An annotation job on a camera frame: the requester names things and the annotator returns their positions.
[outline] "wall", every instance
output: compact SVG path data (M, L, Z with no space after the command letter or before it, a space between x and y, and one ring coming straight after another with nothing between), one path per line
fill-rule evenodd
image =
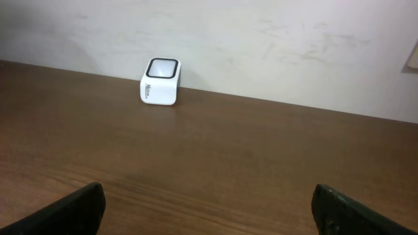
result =
M416 0L0 0L0 59L418 123Z

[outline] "wooden table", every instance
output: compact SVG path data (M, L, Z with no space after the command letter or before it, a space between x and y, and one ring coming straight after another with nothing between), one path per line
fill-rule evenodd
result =
M0 227L98 181L99 234L317 234L317 183L418 230L416 124L0 64Z

